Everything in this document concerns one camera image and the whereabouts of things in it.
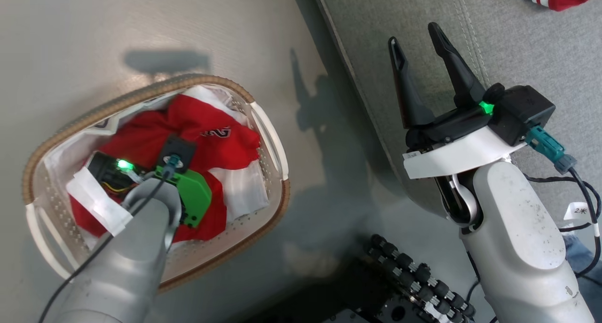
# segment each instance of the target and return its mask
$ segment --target plastic basket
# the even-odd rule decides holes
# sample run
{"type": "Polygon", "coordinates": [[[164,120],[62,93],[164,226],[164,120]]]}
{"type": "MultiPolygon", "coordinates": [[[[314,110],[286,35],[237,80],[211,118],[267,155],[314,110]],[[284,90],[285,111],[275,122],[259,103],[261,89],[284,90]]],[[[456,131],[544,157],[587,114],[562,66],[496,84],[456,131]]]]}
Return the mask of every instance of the plastic basket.
{"type": "Polygon", "coordinates": [[[195,85],[230,96],[234,106],[249,118],[250,127],[260,133],[258,151],[269,205],[228,223],[226,230],[212,240],[188,241],[172,247],[159,290],[176,287],[217,267],[273,229],[282,218],[290,193],[288,164],[282,143],[263,109],[229,79],[192,74],[176,77],[94,109],[65,126],[30,157],[23,178],[27,223],[41,254],[60,276],[67,278],[90,255],[73,220],[65,190],[73,173],[120,124],[140,111],[166,106],[172,96],[195,85]]]}

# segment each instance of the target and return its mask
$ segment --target cable connector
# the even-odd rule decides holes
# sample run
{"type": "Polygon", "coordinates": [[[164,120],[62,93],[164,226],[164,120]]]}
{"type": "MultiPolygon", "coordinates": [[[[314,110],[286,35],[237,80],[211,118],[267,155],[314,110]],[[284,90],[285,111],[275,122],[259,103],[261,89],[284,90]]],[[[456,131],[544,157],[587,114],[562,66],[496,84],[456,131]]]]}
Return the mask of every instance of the cable connector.
{"type": "Polygon", "coordinates": [[[169,160],[167,160],[165,166],[163,167],[163,171],[161,172],[162,177],[165,180],[172,179],[172,177],[174,177],[174,175],[176,173],[176,169],[178,167],[178,164],[180,164],[180,162],[181,162],[180,156],[178,156],[178,155],[170,156],[169,160]]]}
{"type": "Polygon", "coordinates": [[[525,142],[535,151],[546,156],[550,160],[556,170],[565,174],[568,169],[577,164],[576,158],[565,154],[565,148],[554,137],[550,136],[541,126],[534,126],[527,133],[525,142]]]}

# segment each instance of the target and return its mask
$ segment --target white label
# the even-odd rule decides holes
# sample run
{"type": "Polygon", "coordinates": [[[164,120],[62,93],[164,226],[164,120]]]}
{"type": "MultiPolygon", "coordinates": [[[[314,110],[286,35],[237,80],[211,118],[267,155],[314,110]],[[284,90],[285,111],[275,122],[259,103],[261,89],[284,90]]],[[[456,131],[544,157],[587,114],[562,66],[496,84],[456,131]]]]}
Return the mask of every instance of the white label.
{"type": "Polygon", "coordinates": [[[132,214],[113,201],[88,168],[83,167],[67,183],[67,192],[94,216],[113,236],[131,221],[132,214]]]}
{"type": "Polygon", "coordinates": [[[415,158],[418,155],[422,155],[422,152],[419,152],[419,151],[406,152],[402,156],[404,157],[404,160],[407,160],[409,158],[415,158]]]}
{"type": "Polygon", "coordinates": [[[566,209],[565,220],[581,220],[591,222],[589,208],[585,202],[573,202],[566,209]]]}
{"type": "Polygon", "coordinates": [[[144,179],[142,177],[140,177],[137,173],[134,173],[133,170],[128,170],[127,171],[127,176],[132,179],[132,181],[134,181],[135,183],[142,183],[144,182],[144,179]]]}

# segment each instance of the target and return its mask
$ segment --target black cable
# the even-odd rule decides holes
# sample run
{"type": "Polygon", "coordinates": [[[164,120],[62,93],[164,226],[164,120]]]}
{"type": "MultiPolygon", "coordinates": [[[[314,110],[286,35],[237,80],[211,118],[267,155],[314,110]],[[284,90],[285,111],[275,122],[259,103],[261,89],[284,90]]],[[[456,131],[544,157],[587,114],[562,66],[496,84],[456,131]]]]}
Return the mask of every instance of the black cable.
{"type": "MultiPolygon", "coordinates": [[[[537,183],[548,183],[548,182],[575,182],[576,183],[577,182],[577,180],[575,180],[572,177],[546,177],[545,179],[539,179],[539,178],[531,177],[531,176],[525,174],[525,178],[531,182],[537,182],[537,183]]],[[[589,184],[588,182],[583,181],[583,184],[585,184],[585,186],[592,192],[592,194],[596,198],[596,218],[599,218],[600,213],[602,212],[602,200],[600,199],[600,194],[598,194],[598,192],[596,192],[594,187],[591,184],[589,184]]],[[[570,231],[585,229],[591,225],[592,225],[591,223],[585,223],[585,224],[576,225],[576,226],[570,227],[570,228],[560,228],[559,231],[561,233],[568,233],[570,231]]]]}
{"type": "MultiPolygon", "coordinates": [[[[144,199],[144,201],[142,201],[142,203],[140,203],[140,205],[138,207],[136,207],[136,209],[134,209],[132,211],[132,217],[136,216],[136,214],[138,214],[138,212],[140,212],[140,210],[142,210],[142,208],[144,208],[145,205],[147,205],[148,202],[151,201],[151,199],[153,197],[155,197],[155,195],[157,194],[157,192],[159,191],[159,188],[161,188],[161,186],[163,186],[163,183],[165,183],[167,176],[164,176],[161,181],[159,182],[159,184],[157,184],[157,186],[150,192],[150,194],[144,199]]],[[[46,307],[44,308],[44,311],[41,313],[40,319],[38,320],[38,323],[43,323],[44,319],[46,318],[46,315],[48,314],[48,311],[50,310],[52,303],[54,303],[54,301],[56,300],[56,298],[58,297],[58,295],[61,293],[61,291],[63,291],[63,289],[65,289],[65,287],[71,282],[71,280],[73,280],[74,278],[76,278],[79,274],[81,274],[81,272],[86,269],[86,267],[88,267],[88,265],[92,262],[92,260],[94,260],[94,258],[96,258],[96,256],[98,256],[101,251],[109,244],[109,242],[111,242],[111,240],[113,239],[113,236],[109,236],[107,237],[107,239],[105,239],[105,241],[103,243],[101,243],[100,246],[98,246],[98,248],[92,253],[92,255],[90,255],[90,257],[88,257],[88,259],[86,259],[86,261],[84,261],[84,263],[82,263],[79,268],[77,268],[73,274],[71,274],[71,276],[69,276],[65,282],[63,282],[63,284],[61,284],[60,287],[58,287],[58,289],[56,291],[54,291],[54,293],[52,294],[52,297],[50,298],[50,300],[48,301],[46,307]]]]}
{"type": "MultiPolygon", "coordinates": [[[[583,183],[583,180],[581,179],[581,177],[579,176],[579,174],[573,167],[568,169],[568,172],[577,181],[577,184],[579,185],[579,189],[581,189],[581,192],[583,193],[583,196],[585,197],[585,201],[587,202],[587,207],[589,207],[589,209],[590,209],[589,216],[591,216],[592,224],[595,225],[595,228],[597,228],[598,227],[598,218],[596,217],[596,214],[594,214],[594,212],[591,211],[591,209],[594,208],[594,205],[592,203],[592,198],[589,196],[589,192],[587,192],[587,188],[585,187],[585,184],[583,183]]],[[[585,269],[583,269],[577,273],[578,278],[587,274],[588,272],[592,271],[592,269],[596,266],[596,264],[598,264],[598,261],[600,260],[601,248],[600,248],[600,234],[599,233],[598,233],[598,235],[594,235],[594,242],[596,244],[596,252],[594,253],[594,260],[585,269]]]]}
{"type": "Polygon", "coordinates": [[[470,298],[473,297],[473,291],[475,288],[481,283],[481,280],[476,280],[473,285],[470,287],[468,294],[466,295],[466,302],[470,302],[470,298]]]}
{"type": "Polygon", "coordinates": [[[584,278],[584,279],[588,280],[589,282],[594,283],[596,286],[602,287],[602,283],[600,283],[600,281],[594,280],[590,276],[583,275],[583,276],[581,276],[581,278],[584,278]]]}

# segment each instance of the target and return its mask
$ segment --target basket handle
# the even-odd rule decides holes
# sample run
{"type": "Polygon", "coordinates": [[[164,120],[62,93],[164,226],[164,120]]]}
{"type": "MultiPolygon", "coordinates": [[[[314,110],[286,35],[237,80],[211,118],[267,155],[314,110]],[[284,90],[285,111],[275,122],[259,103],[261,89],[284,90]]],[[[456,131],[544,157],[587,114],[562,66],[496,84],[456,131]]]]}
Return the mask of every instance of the basket handle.
{"type": "Polygon", "coordinates": [[[267,147],[278,173],[282,176],[282,180],[288,180],[288,161],[276,129],[257,102],[250,103],[250,107],[261,138],[264,140],[265,147],[267,147]]]}
{"type": "Polygon", "coordinates": [[[52,248],[48,245],[46,236],[41,229],[43,221],[39,220],[33,203],[25,206],[25,216],[27,218],[27,225],[30,227],[30,232],[41,255],[60,277],[64,279],[68,278],[71,272],[67,271],[67,268],[56,258],[52,248]]]}

